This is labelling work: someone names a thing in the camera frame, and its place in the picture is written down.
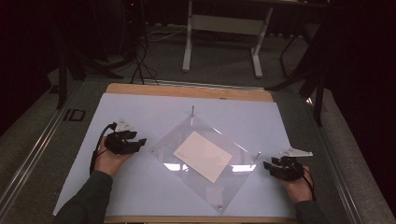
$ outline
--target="dark background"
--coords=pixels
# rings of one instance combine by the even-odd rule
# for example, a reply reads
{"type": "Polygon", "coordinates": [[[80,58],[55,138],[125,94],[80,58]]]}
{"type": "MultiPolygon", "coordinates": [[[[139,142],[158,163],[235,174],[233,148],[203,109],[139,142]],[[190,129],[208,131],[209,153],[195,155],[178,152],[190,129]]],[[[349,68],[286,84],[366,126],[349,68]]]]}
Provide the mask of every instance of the dark background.
{"type": "MultiPolygon", "coordinates": [[[[86,21],[92,20],[89,1],[78,2],[80,7],[77,9],[64,8],[84,12],[86,21]]],[[[72,4],[73,1],[63,1],[66,3],[72,4]]],[[[386,1],[335,0],[332,5],[338,9],[326,14],[324,19],[322,12],[278,9],[268,31],[288,36],[297,33],[303,22],[323,20],[310,47],[314,55],[321,55],[313,63],[325,62],[329,68],[326,87],[332,91],[378,186],[393,214],[396,214],[396,197],[392,192],[396,189],[392,172],[396,158],[396,106],[393,102],[396,89],[396,8],[386,1]],[[329,54],[332,55],[330,60],[326,57],[329,54]]],[[[149,0],[146,5],[147,22],[185,24],[186,7],[187,1],[183,0],[149,0]]],[[[58,67],[59,50],[29,3],[2,1],[0,8],[0,134],[3,134],[50,88],[47,73],[58,67]]],[[[197,10],[220,15],[227,15],[233,8],[232,5],[213,7],[208,3],[197,6],[197,10]]],[[[240,7],[237,13],[241,17],[261,19],[264,9],[246,6],[240,7]]],[[[92,35],[97,32],[96,28],[74,29],[79,34],[89,31],[88,34],[92,35]]],[[[94,36],[96,38],[90,38],[87,47],[101,50],[103,39],[97,34],[94,36]]]]}

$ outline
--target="table leg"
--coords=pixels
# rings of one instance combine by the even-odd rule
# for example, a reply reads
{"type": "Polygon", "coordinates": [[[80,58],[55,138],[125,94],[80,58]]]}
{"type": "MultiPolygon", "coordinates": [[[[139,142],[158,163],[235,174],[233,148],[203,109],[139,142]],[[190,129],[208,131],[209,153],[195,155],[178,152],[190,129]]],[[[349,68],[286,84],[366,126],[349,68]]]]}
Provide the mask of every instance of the table leg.
{"type": "Polygon", "coordinates": [[[257,45],[255,48],[251,49],[251,58],[253,60],[254,74],[256,75],[257,78],[262,78],[262,66],[260,65],[259,51],[260,48],[262,47],[262,41],[264,40],[265,32],[267,31],[273,10],[274,10],[273,7],[268,8],[267,14],[265,15],[265,20],[262,23],[262,29],[260,30],[259,40],[257,42],[257,45]]]}
{"type": "Polygon", "coordinates": [[[192,30],[192,25],[191,25],[191,20],[192,20],[192,0],[189,1],[189,17],[187,18],[187,44],[186,44],[186,49],[184,50],[184,59],[183,59],[183,72],[189,72],[190,71],[190,61],[191,61],[191,30],[192,30]]]}

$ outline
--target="transparent plastic board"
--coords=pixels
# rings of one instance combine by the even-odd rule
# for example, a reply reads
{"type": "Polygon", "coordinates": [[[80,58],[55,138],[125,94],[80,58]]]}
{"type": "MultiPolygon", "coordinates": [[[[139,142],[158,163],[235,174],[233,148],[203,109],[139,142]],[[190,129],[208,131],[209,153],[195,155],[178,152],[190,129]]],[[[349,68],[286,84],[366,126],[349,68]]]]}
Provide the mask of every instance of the transparent plastic board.
{"type": "Polygon", "coordinates": [[[254,155],[193,115],[151,149],[170,172],[222,213],[254,170],[254,155]]]}

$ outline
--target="human hand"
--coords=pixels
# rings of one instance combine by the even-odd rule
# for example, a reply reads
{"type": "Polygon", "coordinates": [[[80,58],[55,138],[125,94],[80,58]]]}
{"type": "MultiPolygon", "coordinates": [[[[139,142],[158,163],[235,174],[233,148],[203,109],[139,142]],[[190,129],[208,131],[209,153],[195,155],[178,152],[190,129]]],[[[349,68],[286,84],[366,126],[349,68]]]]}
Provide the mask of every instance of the human hand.
{"type": "Polygon", "coordinates": [[[126,155],[116,155],[105,147],[105,140],[105,137],[103,137],[101,140],[94,170],[114,176],[119,171],[121,166],[134,155],[134,153],[126,155]]]}
{"type": "MultiPolygon", "coordinates": [[[[311,186],[313,185],[313,181],[309,172],[309,167],[304,167],[304,176],[309,181],[311,186]]],[[[278,179],[280,183],[285,186],[286,191],[288,192],[289,198],[293,203],[299,203],[303,201],[312,201],[313,195],[311,189],[303,178],[300,178],[295,181],[285,181],[278,179]]]]}

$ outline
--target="gray carpet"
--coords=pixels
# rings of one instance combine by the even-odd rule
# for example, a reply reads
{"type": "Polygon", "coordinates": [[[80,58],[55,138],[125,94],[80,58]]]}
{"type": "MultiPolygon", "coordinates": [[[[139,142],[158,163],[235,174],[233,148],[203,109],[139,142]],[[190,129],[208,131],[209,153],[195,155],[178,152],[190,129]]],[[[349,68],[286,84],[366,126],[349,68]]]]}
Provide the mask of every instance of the gray carpet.
{"type": "MultiPolygon", "coordinates": [[[[277,84],[285,80],[278,62],[280,51],[287,44],[281,36],[268,36],[264,39],[260,58],[264,77],[254,77],[253,65],[250,60],[249,47],[255,43],[255,37],[245,37],[242,41],[212,43],[203,40],[202,34],[195,34],[193,41],[191,70],[181,71],[185,39],[175,35],[161,41],[149,42],[145,58],[143,76],[153,76],[159,80],[205,83],[225,86],[263,87],[277,84]]],[[[159,39],[163,35],[150,35],[150,39],[159,39]]],[[[305,42],[298,38],[285,56],[288,72],[298,63],[305,42]]],[[[80,109],[87,112],[82,122],[62,121],[52,136],[40,161],[31,173],[20,195],[10,208],[5,223],[51,223],[54,205],[68,171],[78,153],[79,146],[88,129],[90,120],[98,105],[101,94],[111,82],[130,82],[136,64],[119,68],[117,73],[125,79],[109,79],[97,74],[90,74],[78,88],[67,108],[80,109]]],[[[49,74],[51,78],[57,71],[49,74]]],[[[384,203],[382,195],[370,175],[359,148],[343,120],[330,92],[326,91],[322,113],[323,128],[309,128],[314,125],[312,119],[299,119],[312,113],[304,102],[295,94],[300,84],[282,90],[285,93],[275,95],[279,110],[283,116],[290,142],[293,146],[313,151],[315,160],[305,159],[316,180],[318,202],[331,223],[349,223],[343,203],[338,196],[338,189],[333,183],[332,174],[323,150],[323,142],[316,140],[324,133],[328,145],[340,165],[340,171],[346,179],[354,202],[358,206],[364,223],[395,223],[394,217],[384,203]]],[[[4,190],[19,164],[27,156],[31,148],[45,129],[46,124],[55,113],[56,96],[45,94],[32,108],[23,115],[0,139],[0,190],[4,190]]]]}

